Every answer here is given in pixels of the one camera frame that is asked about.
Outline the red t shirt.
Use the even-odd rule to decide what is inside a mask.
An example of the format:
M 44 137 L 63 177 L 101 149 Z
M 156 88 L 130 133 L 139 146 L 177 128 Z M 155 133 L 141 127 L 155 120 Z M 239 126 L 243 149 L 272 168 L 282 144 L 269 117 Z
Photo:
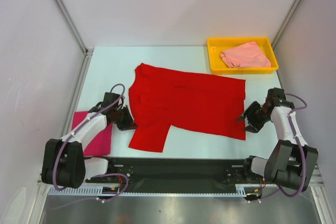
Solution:
M 244 141 L 246 81 L 140 64 L 129 88 L 138 128 L 129 147 L 163 152 L 170 127 Z

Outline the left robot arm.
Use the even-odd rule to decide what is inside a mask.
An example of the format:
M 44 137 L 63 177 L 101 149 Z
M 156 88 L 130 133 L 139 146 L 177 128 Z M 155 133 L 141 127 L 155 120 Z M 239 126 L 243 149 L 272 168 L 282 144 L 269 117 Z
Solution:
M 102 157 L 84 156 L 85 148 L 108 126 L 115 124 L 121 131 L 137 128 L 130 111 L 124 105 L 123 94 L 106 92 L 87 116 L 60 139 L 51 138 L 44 150 L 41 181 L 58 191 L 79 188 L 86 179 L 100 177 L 105 182 L 115 178 L 116 169 Z

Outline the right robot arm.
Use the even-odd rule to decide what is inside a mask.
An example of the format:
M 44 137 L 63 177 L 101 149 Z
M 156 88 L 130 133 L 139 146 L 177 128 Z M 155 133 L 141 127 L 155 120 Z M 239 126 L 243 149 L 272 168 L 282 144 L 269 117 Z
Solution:
M 257 156 L 245 159 L 242 176 L 249 183 L 262 178 L 276 185 L 287 197 L 295 197 L 309 186 L 318 150 L 304 140 L 296 121 L 300 109 L 286 96 L 283 89 L 269 89 L 264 104 L 254 101 L 238 118 L 247 121 L 244 130 L 250 133 L 258 133 L 271 122 L 278 138 L 268 159 Z

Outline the folded magenta t shirt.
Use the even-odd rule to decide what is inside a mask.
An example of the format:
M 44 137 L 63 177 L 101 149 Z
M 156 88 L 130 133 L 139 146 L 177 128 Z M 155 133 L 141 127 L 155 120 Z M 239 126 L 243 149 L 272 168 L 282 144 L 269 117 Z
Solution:
M 77 111 L 72 118 L 73 130 L 87 116 L 88 111 Z M 103 131 L 94 137 L 94 139 L 83 150 L 84 156 L 107 156 L 111 153 L 112 142 L 112 124 L 109 124 Z

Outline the pink t shirt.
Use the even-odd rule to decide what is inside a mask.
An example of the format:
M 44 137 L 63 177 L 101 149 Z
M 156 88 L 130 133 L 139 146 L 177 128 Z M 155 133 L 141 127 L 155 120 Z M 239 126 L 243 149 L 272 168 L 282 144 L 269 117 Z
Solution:
M 222 61 L 229 68 L 269 68 L 270 60 L 255 41 L 247 42 L 220 53 Z

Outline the yellow plastic bin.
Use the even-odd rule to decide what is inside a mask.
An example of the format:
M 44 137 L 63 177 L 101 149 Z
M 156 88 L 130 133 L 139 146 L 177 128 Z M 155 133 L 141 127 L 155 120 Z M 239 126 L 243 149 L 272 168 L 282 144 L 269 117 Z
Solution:
M 229 68 L 221 59 L 221 52 L 255 41 L 271 63 L 269 68 Z M 279 69 L 270 40 L 267 37 L 224 37 L 206 40 L 209 68 L 212 74 L 270 74 Z

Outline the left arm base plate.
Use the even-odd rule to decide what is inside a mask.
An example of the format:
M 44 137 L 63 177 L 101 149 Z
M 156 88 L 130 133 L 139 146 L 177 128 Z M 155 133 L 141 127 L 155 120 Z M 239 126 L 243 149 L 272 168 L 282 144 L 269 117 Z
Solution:
M 121 174 L 128 179 L 130 179 L 133 174 L 132 167 L 117 164 L 115 159 L 104 156 L 87 158 L 85 160 L 85 167 L 85 183 L 125 183 L 126 179 L 121 176 Z

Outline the aluminium frame rail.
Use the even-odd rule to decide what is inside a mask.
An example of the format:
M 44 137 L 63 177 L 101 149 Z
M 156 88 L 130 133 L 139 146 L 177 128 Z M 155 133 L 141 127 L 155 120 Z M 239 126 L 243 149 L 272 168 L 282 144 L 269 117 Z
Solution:
M 82 185 L 87 186 L 87 185 L 95 185 L 95 184 L 98 185 L 98 183 L 93 183 L 91 180 L 85 180 L 85 182 Z M 324 182 L 323 182 L 322 175 L 320 173 L 318 165 L 314 167 L 309 186 L 324 186 Z

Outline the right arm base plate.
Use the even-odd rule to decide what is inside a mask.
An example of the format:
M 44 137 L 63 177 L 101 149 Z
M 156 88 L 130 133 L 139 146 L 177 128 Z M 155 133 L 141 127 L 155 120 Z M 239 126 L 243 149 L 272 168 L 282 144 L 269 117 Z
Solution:
M 263 175 L 256 174 L 243 165 L 226 166 L 223 168 L 222 178 L 219 180 L 225 185 L 233 184 L 273 184 Z

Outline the left aluminium corner post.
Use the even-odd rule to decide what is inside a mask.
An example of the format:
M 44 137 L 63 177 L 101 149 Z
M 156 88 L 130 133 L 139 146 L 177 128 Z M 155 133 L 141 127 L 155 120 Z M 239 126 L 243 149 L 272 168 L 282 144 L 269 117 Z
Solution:
M 83 39 L 81 38 L 79 31 L 73 21 L 73 19 L 71 18 L 70 13 L 68 12 L 63 0 L 53 0 L 58 11 L 60 12 L 66 26 L 68 27 L 71 35 L 73 36 L 77 46 L 79 47 L 80 51 L 86 55 L 88 52 L 87 47 L 85 46 L 85 43 L 83 41 Z

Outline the aluminium corner post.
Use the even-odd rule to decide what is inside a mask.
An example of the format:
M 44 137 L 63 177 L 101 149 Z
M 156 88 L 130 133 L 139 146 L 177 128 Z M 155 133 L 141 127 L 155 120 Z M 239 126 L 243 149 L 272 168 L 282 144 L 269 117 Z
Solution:
M 296 11 L 298 10 L 298 8 L 300 7 L 300 4 L 303 0 L 293 0 L 283 22 L 281 23 L 274 39 L 272 40 L 271 46 L 273 49 L 275 49 L 279 43 L 279 41 L 281 40 L 284 32 L 286 31 L 288 25 L 290 24 L 292 18 L 294 17 Z
M 85 46 L 85 43 L 83 41 L 83 39 L 81 38 L 79 31 L 73 21 L 73 19 L 71 18 L 70 13 L 68 12 L 63 0 L 53 0 L 58 11 L 60 12 L 66 26 L 68 27 L 71 35 L 73 36 L 77 46 L 79 47 L 80 51 L 86 55 L 88 52 L 87 47 Z

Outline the right aluminium corner post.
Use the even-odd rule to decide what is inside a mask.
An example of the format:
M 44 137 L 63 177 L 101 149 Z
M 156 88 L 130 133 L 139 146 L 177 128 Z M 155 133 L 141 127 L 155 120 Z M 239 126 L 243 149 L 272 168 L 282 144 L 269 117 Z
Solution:
M 279 43 L 279 41 L 281 40 L 284 32 L 286 31 L 288 25 L 290 24 L 292 18 L 294 17 L 296 11 L 298 10 L 298 8 L 300 7 L 300 4 L 303 0 L 293 0 L 283 22 L 281 23 L 274 39 L 272 40 L 271 46 L 273 49 L 275 49 Z

